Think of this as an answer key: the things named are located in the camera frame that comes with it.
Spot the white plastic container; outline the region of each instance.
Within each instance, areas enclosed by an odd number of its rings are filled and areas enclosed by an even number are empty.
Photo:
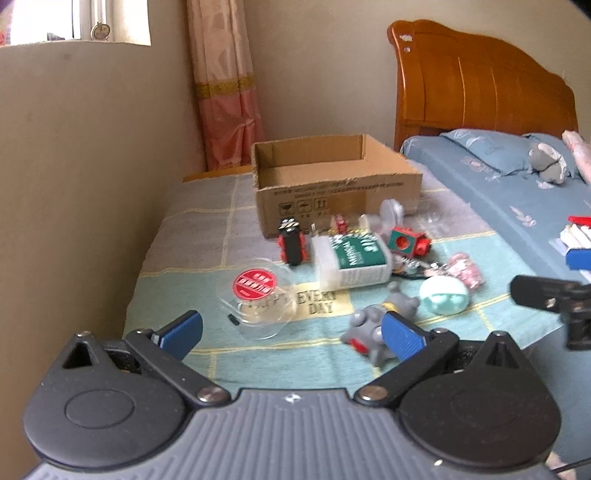
[[[394,199],[384,200],[379,206],[379,215],[364,213],[359,217],[359,227],[363,230],[375,232],[389,241],[392,228],[402,225],[404,207]]]
[[[378,234],[321,235],[310,243],[320,291],[386,283],[392,275],[392,254]]]

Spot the plastic bottle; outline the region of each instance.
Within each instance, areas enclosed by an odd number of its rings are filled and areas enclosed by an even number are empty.
[[[386,283],[392,275],[392,254],[373,232],[313,236],[310,244],[321,291]]]

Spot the small toy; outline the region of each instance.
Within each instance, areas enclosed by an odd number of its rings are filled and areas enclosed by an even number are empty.
[[[446,273],[460,280],[468,289],[474,290],[484,284],[478,266],[468,254],[459,252],[452,255],[446,264]]]
[[[533,145],[529,153],[531,168],[544,181],[560,185],[567,173],[566,160],[546,143]]]
[[[467,287],[455,277],[436,275],[428,278],[418,294],[423,305],[438,315],[455,315],[470,303]]]
[[[330,219],[330,228],[339,235],[347,233],[347,221],[342,215],[333,215]]]
[[[306,238],[300,232],[300,223],[293,218],[284,218],[278,228],[277,245],[281,250],[281,260],[296,267],[308,260]]]
[[[405,257],[424,257],[431,251],[431,240],[423,232],[396,226],[392,228],[388,247]]]
[[[390,294],[381,304],[355,310],[349,318],[349,328],[340,338],[355,351],[369,356],[369,361],[375,367],[396,356],[382,338],[382,320],[386,313],[397,312],[407,320],[413,320],[420,304],[418,297],[410,298],[401,293],[395,281],[388,284],[388,290]]]

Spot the pink curtain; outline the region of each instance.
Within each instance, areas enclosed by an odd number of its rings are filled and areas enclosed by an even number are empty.
[[[250,163],[263,140],[242,0],[188,0],[207,169]]]
[[[0,47],[10,45],[10,25],[14,0],[0,0]]]

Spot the clear plastic lid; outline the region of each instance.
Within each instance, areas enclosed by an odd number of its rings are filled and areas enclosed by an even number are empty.
[[[217,284],[220,307],[245,337],[277,335],[296,314],[293,272],[282,264],[256,258],[222,275]]]

